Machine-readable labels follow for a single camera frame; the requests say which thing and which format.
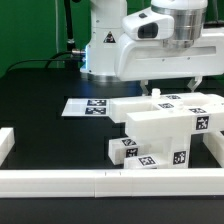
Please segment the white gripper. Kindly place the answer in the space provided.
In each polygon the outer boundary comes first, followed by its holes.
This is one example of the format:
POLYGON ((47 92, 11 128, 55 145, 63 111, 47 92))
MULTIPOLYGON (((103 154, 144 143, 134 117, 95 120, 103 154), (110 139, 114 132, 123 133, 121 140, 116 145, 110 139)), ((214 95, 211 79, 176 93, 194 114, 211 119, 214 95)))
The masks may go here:
POLYGON ((140 81, 148 96, 148 80, 194 77, 194 92, 202 76, 224 73, 224 27, 205 28, 203 10, 145 9, 125 17, 114 70, 122 81, 140 81))

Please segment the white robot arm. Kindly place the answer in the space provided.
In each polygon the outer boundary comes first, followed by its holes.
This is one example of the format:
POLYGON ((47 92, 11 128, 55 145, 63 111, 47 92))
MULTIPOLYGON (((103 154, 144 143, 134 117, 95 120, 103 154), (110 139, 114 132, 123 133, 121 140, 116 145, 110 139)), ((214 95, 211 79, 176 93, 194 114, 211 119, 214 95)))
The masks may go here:
POLYGON ((224 27, 206 28, 208 0, 151 0, 127 13, 126 0, 91 0, 91 40, 86 78, 139 81, 188 77, 196 89, 204 76, 224 74, 224 27))

